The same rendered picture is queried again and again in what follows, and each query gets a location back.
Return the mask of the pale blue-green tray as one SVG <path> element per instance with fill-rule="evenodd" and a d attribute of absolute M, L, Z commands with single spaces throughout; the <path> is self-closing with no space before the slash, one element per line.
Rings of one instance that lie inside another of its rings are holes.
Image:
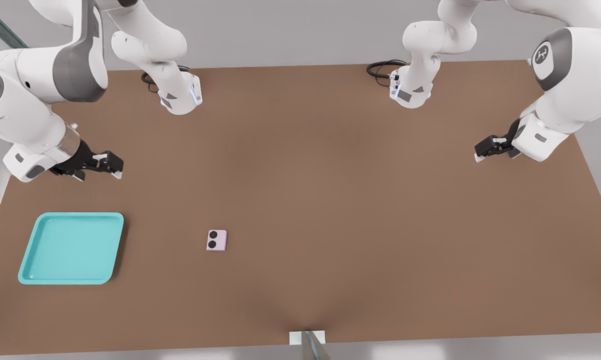
<path fill-rule="evenodd" d="M 113 275 L 124 217 L 118 212 L 38 216 L 17 274 L 23 285 L 102 285 Z"/>

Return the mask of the small pale lilac phone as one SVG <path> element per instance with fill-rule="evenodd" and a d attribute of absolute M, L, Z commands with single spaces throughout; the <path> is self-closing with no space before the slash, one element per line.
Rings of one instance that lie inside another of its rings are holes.
<path fill-rule="evenodd" d="M 211 229 L 207 233 L 207 251 L 225 251 L 227 248 L 228 232 L 224 229 Z"/>

